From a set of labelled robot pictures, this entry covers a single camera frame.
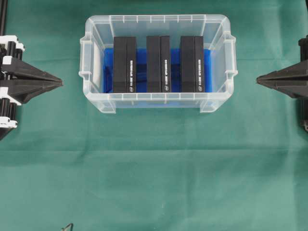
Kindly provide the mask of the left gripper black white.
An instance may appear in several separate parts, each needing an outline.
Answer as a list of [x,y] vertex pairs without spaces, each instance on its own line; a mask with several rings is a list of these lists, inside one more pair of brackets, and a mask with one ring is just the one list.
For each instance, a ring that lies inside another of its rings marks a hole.
[[28,78],[0,81],[0,127],[16,128],[16,108],[32,98],[63,85],[62,80],[20,60],[25,51],[17,36],[0,37],[2,70],[16,77]]

